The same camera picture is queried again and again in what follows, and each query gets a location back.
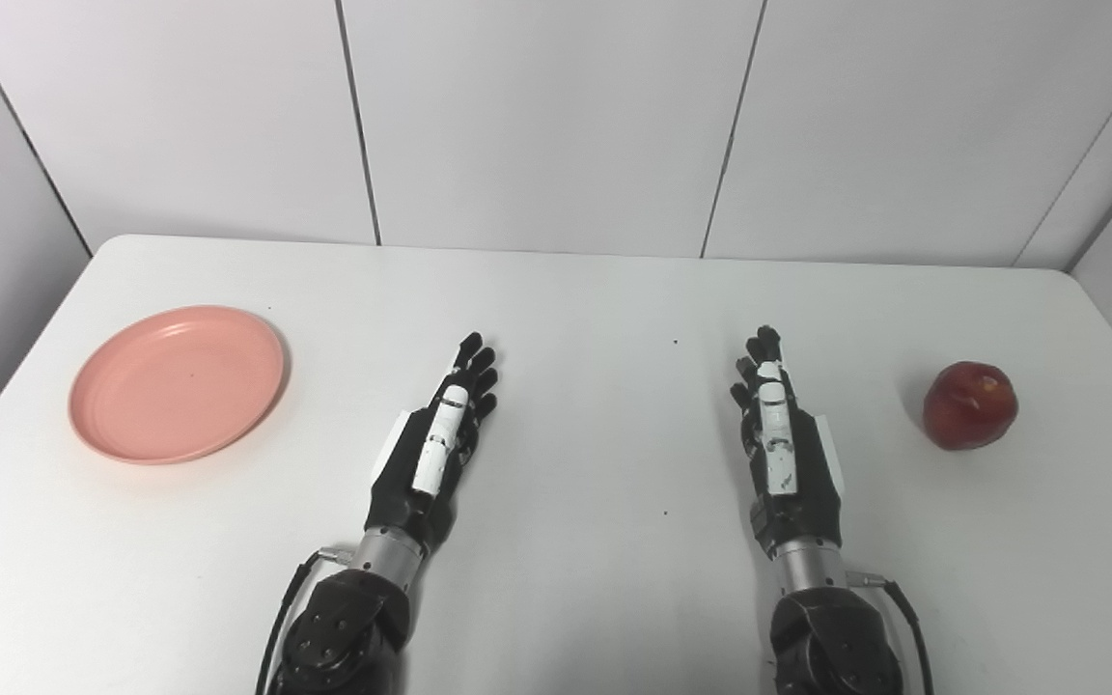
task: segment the pink plate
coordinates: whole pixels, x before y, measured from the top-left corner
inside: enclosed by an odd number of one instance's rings
[[[176,464],[246,435],[274,404],[286,357],[247,311],[186,307],[120,330],[71,386],[77,435],[108,457]]]

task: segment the robot finger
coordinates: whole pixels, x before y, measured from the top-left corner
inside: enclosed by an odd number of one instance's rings
[[[454,357],[454,369],[466,369],[479,349],[483,348],[483,336],[475,331],[466,336],[457,347],[457,356]]]
[[[485,420],[492,410],[495,409],[495,393],[486,393],[481,399],[475,399],[475,421]]]
[[[741,444],[745,446],[746,457],[753,458],[757,451],[757,435],[755,435],[753,423],[749,418],[741,420]]]
[[[486,373],[480,374],[478,379],[476,379],[475,388],[471,390],[471,398],[480,399],[497,381],[500,381],[500,375],[497,374],[497,370],[488,368]]]
[[[749,387],[741,383],[732,384],[732,399],[741,406],[743,413],[744,410],[749,409],[749,406],[753,405],[754,401],[753,395],[749,395]]]
[[[492,363],[494,361],[495,361],[495,350],[493,348],[485,347],[483,348],[481,351],[475,355],[475,359],[471,360],[471,364],[469,364],[467,370],[473,375],[481,375],[483,373],[485,373],[485,370],[490,368]]]
[[[763,344],[768,361],[784,361],[784,351],[780,350],[780,332],[771,326],[763,326],[763,328],[757,329],[757,339]]]
[[[749,386],[757,378],[757,365],[749,357],[742,357],[742,359],[736,360],[736,373],[745,379],[745,386]]]
[[[475,449],[478,448],[478,430],[474,427],[466,430],[466,435],[459,436],[457,439],[457,466],[465,466],[466,461],[469,460]]]
[[[766,348],[766,344],[759,338],[749,338],[746,340],[745,350],[749,350],[749,357],[753,357],[757,364],[775,361],[775,357],[772,357],[772,354]]]

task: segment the robotic arm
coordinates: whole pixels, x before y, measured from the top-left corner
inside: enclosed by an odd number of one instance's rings
[[[848,589],[882,586],[917,635],[925,695],[933,695],[915,615],[898,586],[878,575],[846,573],[838,548],[838,492],[816,418],[797,405],[770,326],[745,344],[732,387],[741,406],[741,438],[757,500],[754,536],[780,575],[772,615],[778,695],[898,695],[900,664],[882,616]],[[830,445],[830,435],[826,436]]]
[[[322,548],[297,569],[260,665],[257,695],[388,695],[398,654],[414,629],[411,589],[449,537],[454,493],[495,409],[495,351],[473,332],[425,408],[403,414],[380,453],[365,534],[354,553]],[[281,644],[289,607],[315,564],[344,565],[315,585]]]

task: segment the red apple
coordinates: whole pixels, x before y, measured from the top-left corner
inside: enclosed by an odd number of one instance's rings
[[[955,363],[925,395],[925,434],[943,449],[975,449],[1006,434],[1020,411],[1011,379],[981,363]]]

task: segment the white table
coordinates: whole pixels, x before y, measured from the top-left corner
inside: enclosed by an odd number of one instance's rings
[[[186,304],[284,336],[274,413],[191,464],[86,449],[66,419],[85,357]],[[250,692],[292,568],[357,540],[393,418],[471,329],[503,353],[500,406],[407,694],[771,692],[775,585],[727,391],[761,322],[831,417],[847,563],[907,589],[940,692],[1112,692],[1112,332],[1063,275],[118,238],[0,398],[0,695]],[[1021,413],[952,454],[912,414],[961,359],[1002,366]]]

